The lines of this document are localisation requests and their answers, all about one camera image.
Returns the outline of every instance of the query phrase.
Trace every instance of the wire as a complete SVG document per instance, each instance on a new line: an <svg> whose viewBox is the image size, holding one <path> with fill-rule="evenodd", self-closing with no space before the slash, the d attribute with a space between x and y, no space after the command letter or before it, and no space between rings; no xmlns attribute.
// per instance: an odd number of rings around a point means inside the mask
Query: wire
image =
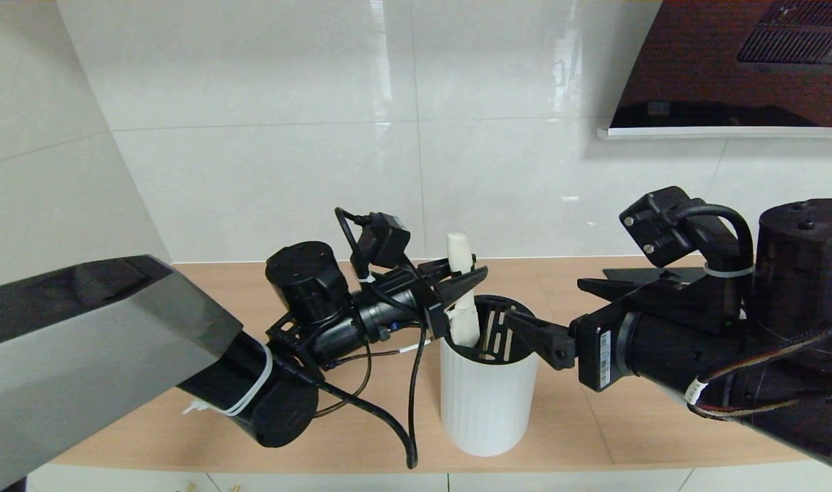
<svg viewBox="0 0 832 492"><path fill-rule="evenodd" d="M696 377L690 385L690 390L696 388L694 397L690 400L688 405L690 410L704 417L733 418L777 410L778 408L785 408L799 404L801 399L803 399L803 395L796 395L794 398L785 400L766 402L766 404L759 406L703 405L698 402L698 396L701 395L702 390L704 390L708 384L716 381L720 377L731 376L732 374L740 372L745 368L757 368L765 364L769 364L770 362L779 361L783 358L801 352L801 350L807 349L809 346L822 342L831 336L832 323L823 321L812 330L800 333L785 342L772 346L771 348L762 350L743 359L726 362L726 364L721 364L707 370L703 376Z"/></svg>
<svg viewBox="0 0 832 492"><path fill-rule="evenodd" d="M406 325L404 327L420 328L419 325ZM431 341L432 340L426 340L425 344L428 345L429 343L431 343ZM386 356L386 355L398 355L398 354L403 354L404 352L409 352L411 350L418 349L418 348L419 348L419 344L417 343L415 345L403 346L403 348L399 348L397 350L388 350L386 352L375 352L375 353L373 353L372 356L374 356L374 357L383 357L383 356ZM367 355L367 354L350 355L350 356L344 357L342 359L337 359L337 361L331 361L328 364L325 364L322 368L323 368L323 370L326 370L326 371L327 370L332 370L332 368L340 367L342 364L346 364L346 362L357 361L359 359L363 359L363 358L366 358L368 356L369 355Z"/></svg>
<svg viewBox="0 0 832 492"><path fill-rule="evenodd" d="M362 392L364 391L364 388L367 388L367 383L370 382L370 371L372 370L372 367L373 367L373 357L372 357L372 354L370 354L370 340L367 337L364 337L364 350L366 352L364 354L362 354L362 356L367 357L367 368L366 368L366 370L364 370L364 378L362 379L361 386L359 386L359 389L356 389L355 393L352 393L353 396L361 395ZM340 400L339 402L336 402L334 405L329 405L329 406L323 408L322 410L316 411L316 414L313 415L313 418L324 417L328 414L331 414L331 413L334 413L335 411L340 410L341 408L344 408L344 406L346 406L346 405L347 405L346 400Z"/></svg>
<svg viewBox="0 0 832 492"><path fill-rule="evenodd" d="M769 364L769 362L777 361L781 358L796 354L797 352L809 348L809 346L814 345L815 343L822 342L831 336L832 323L828 324L828 326L821 324L812 330L800 333L785 342L772 346L772 348L760 351L757 354L750 355L738 361L728 362L727 364L722 364L719 367L714 367L712 370L707 371L703 377L698 377L698 380L702 383L710 383L719 377L728 376L729 374L734 374L743 370L743 368L755 368Z"/></svg>
<svg viewBox="0 0 832 492"><path fill-rule="evenodd" d="M401 443L404 445L404 451L406 451L407 455L407 467L413 469L416 467L416 442L411 439L410 436L407 435L406 430L404 427L395 420L394 417L388 411L383 410L382 408L373 405L371 402L364 401L360 399L358 396L350 395L344 390L337 388L333 384L326 383L324 381L319 380L318 378L314 377L312 374L307 373L303 370L303 368L298 367L294 364L291 364L290 361L287 361L285 357L279 357L273 360L276 364L279 364L279 367L286 372L293 374L294 376L298 377L298 379L302 380L304 383L311 384L316 386L316 388L322 390L323 392L329 393L329 395L337 396L341 400L345 400L348 404L357 406L358 408L368 412L370 415L373 415L379 420L382 420L385 424L388 424L389 427L394 431L394 433L398 436L398 439L401 440Z"/></svg>
<svg viewBox="0 0 832 492"><path fill-rule="evenodd" d="M400 354L400 351L398 351L398 350L389 350L388 352L376 352L376 354L373 354L373 355L367 355L367 354L350 355L350 356L344 357L342 359L337 359L337 361L331 361L328 364L325 364L322 368L323 368L323 370L332 370L332 368L340 367L342 364L346 364L346 362L357 361L359 359L363 359L363 358L370 357L370 356L385 357L386 355L398 355L398 354Z"/></svg>
<svg viewBox="0 0 832 492"><path fill-rule="evenodd" d="M401 311L410 314L411 316L413 316L413 318L416 318L416 320L419 320L419 314L418 312L416 312L415 309L413 309L413 306L406 305L403 302L400 302L397 299L392 298L392 296L385 292L382 292L382 290L379 290L377 287L374 287L371 283L364 284L364 288L366 290L370 290L370 293L377 296L379 300L385 302L385 304L388 304L393 308L398 308Z"/></svg>
<svg viewBox="0 0 832 492"><path fill-rule="evenodd" d="M350 214L346 210L339 208L339 206L334 209L334 215L337 215L337 222L340 224L341 230L344 231L346 242L350 244L350 249L352 249L352 267L355 269L356 275L359 276L359 278L367 278L370 274L368 264L361 255L359 244L356 243L356 238L352 235L350 224L347 224L346 222L346 219L348 219L358 224L359 222L362 222L362 217Z"/></svg>
<svg viewBox="0 0 832 492"><path fill-rule="evenodd" d="M774 404L760 405L757 407L735 407L735 406L712 406L712 405L693 405L694 412L703 417L726 418L747 417L748 415L755 415L757 413L765 413L766 411L777 410L779 408L786 408L800 404L801 398L791 398L784 401L774 402Z"/></svg>
<svg viewBox="0 0 832 492"><path fill-rule="evenodd" d="M671 223L681 221L689 217L698 215L713 215L722 217L731 222L735 229L735 235L738 237L738 254L744 261L744 268L753 266L753 234L750 233L750 226L741 214L738 214L733 208L722 205L696 205L690 208L682 208L680 210L671 210L667 213L667 220Z"/></svg>
<svg viewBox="0 0 832 492"><path fill-rule="evenodd" d="M407 402L407 427L410 430L410 441L413 442L413 466L419 462L419 449L416 446L416 424L414 422L414 408L416 406L416 376L419 374L419 363L422 362L422 352L425 351L426 333L428 328L420 327L419 348L416 349L416 358L413 359L413 371L410 373L410 398Z"/></svg>

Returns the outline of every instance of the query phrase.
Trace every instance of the wooden table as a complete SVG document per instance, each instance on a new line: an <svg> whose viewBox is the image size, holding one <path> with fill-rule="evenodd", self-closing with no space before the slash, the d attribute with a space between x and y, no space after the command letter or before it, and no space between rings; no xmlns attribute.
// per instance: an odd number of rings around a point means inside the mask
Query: wooden table
<svg viewBox="0 0 832 492"><path fill-rule="evenodd" d="M602 277L602 268L648 266L643 258L541 258L482 262L490 276L480 293L516 299L542 318L567 324L604 301L579 292L579 277ZM682 266L702 264L685 258ZM283 314L281 302L256 264L181 264L178 268L243 321L259 340ZM354 286L351 274L350 285ZM415 342L412 333L375 346ZM406 424L407 385L414 352L374 360L362 395ZM329 372L329 380L354 390L362 361ZM692 415L654 384L628 377L603 393L577 381L576 370L541 364L531 423L522 441L501 456L476 458L447 438L440 418L438 344L429 345L419 371L416 404L418 472L537 472L595 469L705 467L803 460L740 424ZM332 401L323 399L320 405ZM295 442L261 448L239 427L212 411L182 415L191 396L172 389L94 435L55 462L100 467L243 473L406 472L404 449L388 426L347 406L318 418Z"/></svg>

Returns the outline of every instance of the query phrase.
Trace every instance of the barcode label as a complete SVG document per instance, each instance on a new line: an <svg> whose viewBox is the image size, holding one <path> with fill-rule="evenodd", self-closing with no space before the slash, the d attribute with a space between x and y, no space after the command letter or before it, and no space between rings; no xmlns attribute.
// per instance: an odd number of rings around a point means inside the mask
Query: barcode label
<svg viewBox="0 0 832 492"><path fill-rule="evenodd" d="M600 377L599 377L599 386L600 388L604 388L607 384L610 384L610 330L601 334L601 339L599 339L600 345Z"/></svg>

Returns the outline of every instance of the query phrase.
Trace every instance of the white cable tie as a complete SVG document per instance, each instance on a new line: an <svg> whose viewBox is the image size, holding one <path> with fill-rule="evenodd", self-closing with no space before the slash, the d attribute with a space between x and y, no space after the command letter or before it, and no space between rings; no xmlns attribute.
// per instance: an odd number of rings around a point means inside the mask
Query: white cable tie
<svg viewBox="0 0 832 492"><path fill-rule="evenodd" d="M698 378L692 380L690 383L690 387L687 388L687 392L684 393L684 399L687 400L687 403L690 405L694 405L698 402L698 398L701 398L701 392L704 391L704 388L707 388L708 383L702 383L698 381Z"/></svg>
<svg viewBox="0 0 832 492"><path fill-rule="evenodd" d="M422 346L428 345L429 343L431 343L431 340L425 340L425 343L423 343ZM408 345L408 346L405 346L404 348L399 348L398 349L398 354L403 354L404 352L409 352L411 350L415 350L415 349L418 349L418 348L419 348L419 344L414 343L413 345Z"/></svg>
<svg viewBox="0 0 832 492"><path fill-rule="evenodd" d="M273 354L271 354L270 349L267 348L266 345L262 345L261 349L264 349L264 355L266 356L264 370L261 371L261 376L259 376L258 379L255 380L253 387L251 387L248 390L247 394L243 395L243 398L239 399L239 401L236 402L236 404L234 404L228 410L219 410L218 408L208 404L207 402L195 398L191 401L191 405L189 405L188 408L182 411L182 414L184 415L192 410L203 411L207 408L211 408L212 410L217 411L222 415L225 415L226 417L236 417L241 411L243 411L245 407L251 404L251 400L255 398L255 395L258 394L258 391L261 389L262 386L264 386L264 383L267 382L267 378L270 377L270 373L273 371Z"/></svg>
<svg viewBox="0 0 832 492"><path fill-rule="evenodd" d="M744 268L744 270L738 271L719 271L713 270L708 268L707 262L704 263L704 273L709 274L711 277L716 278L737 278L737 277L744 277L745 275L750 275L755 271L755 265L750 265L750 268Z"/></svg>
<svg viewBox="0 0 832 492"><path fill-rule="evenodd" d="M195 399L191 400L191 403L189 404L189 407L186 408L184 411L182 411L182 414L185 415L186 413L188 413L192 410L204 411L207 408L210 408L210 404L208 404L207 402L204 402L204 400L202 400L200 398L195 398Z"/></svg>

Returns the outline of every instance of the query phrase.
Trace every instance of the white tiled wall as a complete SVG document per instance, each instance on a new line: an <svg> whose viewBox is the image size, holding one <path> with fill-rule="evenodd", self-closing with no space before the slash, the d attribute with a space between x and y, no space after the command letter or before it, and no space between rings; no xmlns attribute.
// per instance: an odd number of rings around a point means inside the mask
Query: white tiled wall
<svg viewBox="0 0 832 492"><path fill-rule="evenodd" d="M347 256L334 205L402 217L414 258L450 230L571 256L637 254L616 215L667 185L752 223L832 195L828 140L597 140L656 1L58 3L175 261Z"/></svg>
<svg viewBox="0 0 832 492"><path fill-rule="evenodd" d="M46 465L33 492L832 492L816 461L744 467L543 474L201 474Z"/></svg>
<svg viewBox="0 0 832 492"><path fill-rule="evenodd" d="M0 2L0 284L140 253L169 259L56 4Z"/></svg>

